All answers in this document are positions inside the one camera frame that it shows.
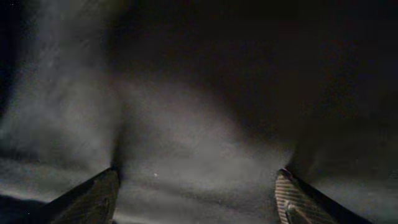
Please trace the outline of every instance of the wrinkled fabric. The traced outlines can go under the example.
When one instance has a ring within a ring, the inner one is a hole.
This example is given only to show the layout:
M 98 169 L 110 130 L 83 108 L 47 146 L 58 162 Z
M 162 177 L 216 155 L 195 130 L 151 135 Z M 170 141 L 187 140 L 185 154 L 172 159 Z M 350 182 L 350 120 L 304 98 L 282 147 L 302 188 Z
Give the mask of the wrinkled fabric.
M 117 154 L 118 223 L 277 223 L 285 166 L 398 221 L 390 6 L 6 4 L 0 194 L 49 202 Z

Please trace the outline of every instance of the gray surface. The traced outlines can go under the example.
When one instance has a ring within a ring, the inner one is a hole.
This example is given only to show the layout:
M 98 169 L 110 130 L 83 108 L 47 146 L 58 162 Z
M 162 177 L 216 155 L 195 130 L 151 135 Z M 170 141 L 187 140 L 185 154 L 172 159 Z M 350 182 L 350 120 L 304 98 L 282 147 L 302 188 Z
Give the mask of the gray surface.
M 394 21 L 375 6 L 27 2 L 1 194 L 51 201 L 108 168 L 122 136 L 119 223 L 275 223 L 290 160 L 397 222 Z

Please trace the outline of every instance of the gray fabric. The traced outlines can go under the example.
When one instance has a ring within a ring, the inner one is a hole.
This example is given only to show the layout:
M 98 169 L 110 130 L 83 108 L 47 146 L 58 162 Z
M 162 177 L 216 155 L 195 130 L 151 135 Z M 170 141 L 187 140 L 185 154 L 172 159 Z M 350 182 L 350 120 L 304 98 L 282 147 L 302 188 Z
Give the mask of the gray fabric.
M 49 202 L 120 144 L 118 223 L 278 222 L 287 164 L 374 223 L 397 222 L 395 20 L 367 2 L 263 4 L 9 7 L 24 13 L 0 194 Z

